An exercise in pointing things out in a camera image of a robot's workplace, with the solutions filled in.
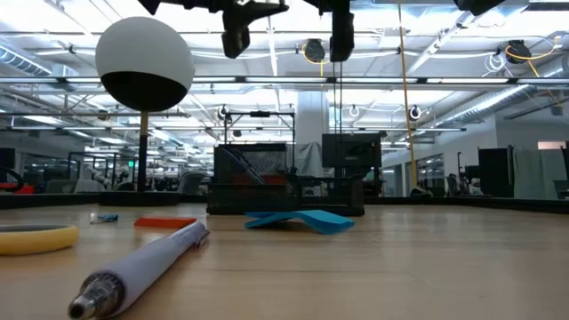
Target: computer monitor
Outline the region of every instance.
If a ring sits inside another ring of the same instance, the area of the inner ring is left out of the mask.
[[[322,166],[381,167],[380,134],[323,134]]]

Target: blue foam piece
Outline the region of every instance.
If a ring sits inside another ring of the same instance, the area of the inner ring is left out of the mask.
[[[245,223],[245,228],[262,228],[270,223],[290,219],[301,219],[316,232],[324,235],[339,233],[354,226],[352,219],[322,210],[306,210],[297,212],[247,212],[246,215],[257,220]]]

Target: ceiling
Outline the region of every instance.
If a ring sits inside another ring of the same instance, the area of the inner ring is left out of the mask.
[[[113,22],[132,17],[150,16],[136,0],[67,0],[60,1],[62,9],[54,9],[48,3],[54,0],[3,0],[0,3],[0,45],[18,53],[27,60],[51,70],[61,65],[76,71],[75,76],[97,76],[94,49],[100,34]],[[401,76],[401,55],[397,54],[400,38],[397,26],[397,6],[393,2],[354,1],[352,12],[356,15],[355,49],[350,59],[335,66],[326,63],[321,70],[319,65],[306,61],[302,46],[309,38],[321,39],[328,48],[331,35],[331,15],[318,16],[317,9],[301,0],[286,1],[288,12],[270,18],[273,36],[268,32],[268,19],[256,20],[249,27],[251,45],[240,59],[225,58],[220,34],[223,32],[221,14],[211,14],[204,9],[183,10],[179,5],[160,4],[153,17],[176,29],[188,43],[196,67],[196,76]],[[504,63],[492,70],[489,59],[498,47],[502,49],[508,40],[521,39],[531,49],[533,55],[549,52],[555,36],[558,36],[556,50],[543,59],[536,60],[540,66],[559,57],[567,51],[569,36],[566,34],[567,11],[534,12],[525,11],[526,1],[508,0],[503,5],[489,11],[464,28],[454,28],[457,21],[471,20],[464,12],[456,9],[452,0],[412,1],[403,6],[402,25],[405,28],[405,63],[408,76],[463,76],[492,77],[529,75],[527,63],[512,65]],[[271,64],[271,41],[274,41],[276,63]],[[432,45],[439,42],[435,49]],[[431,47],[426,59],[421,54]],[[0,76],[29,76],[8,64],[0,63]],[[6,90],[3,84],[0,90]],[[37,99],[36,103],[25,101],[3,104],[0,109],[6,112],[61,112],[73,106],[71,112],[93,113],[101,110],[110,112],[130,112],[118,104],[97,84],[81,85],[74,91],[65,91],[49,85],[11,84],[6,97],[24,94]],[[357,87],[342,90],[342,122],[346,126],[386,125],[400,127],[405,121],[404,94],[398,87]],[[221,106],[233,112],[252,110],[294,112],[301,108],[298,101],[299,90],[306,87],[296,85],[254,86],[248,84],[194,84],[190,95],[179,106],[170,110],[170,115],[182,113],[184,116],[163,116],[150,119],[150,126],[203,126],[219,125],[217,113]],[[330,107],[339,106],[334,101],[333,88],[322,86],[310,90],[325,91]],[[279,105],[276,104],[278,92]],[[417,105],[428,113],[423,116],[427,122],[435,121],[462,103],[484,93],[477,88],[431,88],[420,90],[411,88],[409,104]],[[334,118],[331,114],[331,125]],[[94,116],[66,116],[60,119],[66,124],[82,126],[119,127],[140,122],[137,116],[113,117],[100,120]],[[16,119],[16,124],[24,124],[31,119]],[[38,122],[37,125],[50,125]],[[292,140],[292,133],[285,129],[283,120],[276,117],[262,121],[244,117],[235,126],[281,127],[279,130],[243,132],[234,140]],[[92,137],[104,136],[136,141],[136,131],[88,132],[76,131]],[[168,139],[155,135],[158,146],[174,146],[173,140],[191,143],[204,149],[216,143],[222,132],[165,131]],[[97,144],[113,145],[102,140]]]

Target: desk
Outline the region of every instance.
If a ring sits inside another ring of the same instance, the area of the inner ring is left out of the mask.
[[[117,213],[116,224],[89,215]],[[569,216],[450,206],[368,206],[335,236],[247,230],[245,217],[170,208],[0,211],[0,224],[70,223],[69,249],[0,257],[1,319],[65,319],[84,278],[168,232],[141,215],[194,215],[212,231],[120,316],[130,319],[566,319]]]

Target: yellow tape roll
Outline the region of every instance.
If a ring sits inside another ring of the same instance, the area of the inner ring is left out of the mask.
[[[70,225],[0,226],[0,254],[49,252],[73,245],[79,229]]]

